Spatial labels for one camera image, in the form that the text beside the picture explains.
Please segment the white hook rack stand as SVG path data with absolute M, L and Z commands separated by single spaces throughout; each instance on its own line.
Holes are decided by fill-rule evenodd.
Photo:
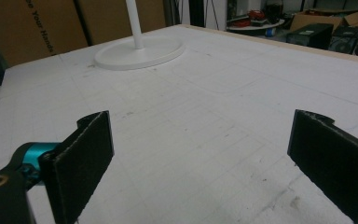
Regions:
M 103 69 L 126 71 L 171 61 L 185 50 L 182 41 L 166 36 L 143 36 L 135 0 L 126 0 L 132 40 L 107 46 L 96 53 L 94 62 Z

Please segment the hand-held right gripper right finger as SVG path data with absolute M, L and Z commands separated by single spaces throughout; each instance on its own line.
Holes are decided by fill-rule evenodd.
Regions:
M 288 156 L 338 209 L 358 224 L 358 138 L 335 121 L 296 110 Z

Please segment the dark round object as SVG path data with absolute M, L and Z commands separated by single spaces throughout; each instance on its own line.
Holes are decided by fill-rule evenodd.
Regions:
M 264 13 L 271 24 L 277 23 L 282 15 L 283 0 L 266 0 Z

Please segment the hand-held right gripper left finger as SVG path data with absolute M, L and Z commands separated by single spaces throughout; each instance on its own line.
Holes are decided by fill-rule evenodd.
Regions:
M 44 184 L 56 224 L 75 224 L 115 155 L 107 111 L 76 125 L 62 142 L 26 143 L 10 160 L 28 188 Z

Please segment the plain cardboard panel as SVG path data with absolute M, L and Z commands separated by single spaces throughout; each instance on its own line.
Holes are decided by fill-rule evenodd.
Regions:
M 132 36 L 126 0 L 74 0 L 90 45 Z M 143 33 L 166 26 L 163 0 L 135 0 Z

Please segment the red object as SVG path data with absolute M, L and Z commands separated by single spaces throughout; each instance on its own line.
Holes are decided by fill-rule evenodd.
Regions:
M 260 10 L 250 10 L 248 16 L 251 20 L 261 20 L 265 18 L 265 14 Z

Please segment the low cardboard box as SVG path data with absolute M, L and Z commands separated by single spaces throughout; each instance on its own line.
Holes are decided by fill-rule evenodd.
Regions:
M 358 27 L 358 10 L 308 9 L 293 17 L 290 30 L 295 31 L 314 23 L 332 24 L 334 30 L 338 26 Z

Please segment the black computer tower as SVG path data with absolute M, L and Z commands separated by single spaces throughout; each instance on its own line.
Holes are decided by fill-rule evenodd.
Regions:
M 358 27 L 338 26 L 332 34 L 329 50 L 352 54 L 358 41 Z
M 299 28 L 286 36 L 286 42 L 315 49 L 328 49 L 334 25 L 312 23 Z

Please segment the white grid foam mat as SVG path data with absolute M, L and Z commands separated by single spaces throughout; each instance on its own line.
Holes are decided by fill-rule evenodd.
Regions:
M 0 169 L 108 111 L 115 155 L 80 224 L 351 224 L 290 160 L 296 110 L 358 137 L 358 56 L 178 25 L 184 53 L 109 71 L 88 47 L 7 70 Z

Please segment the round white table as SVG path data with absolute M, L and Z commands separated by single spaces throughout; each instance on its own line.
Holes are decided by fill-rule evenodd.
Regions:
M 264 21 L 250 21 L 250 20 L 239 20 L 234 21 L 227 27 L 228 31 L 257 31 L 278 27 L 284 23 L 283 19 L 279 19 L 276 23 L 269 23 L 267 20 Z

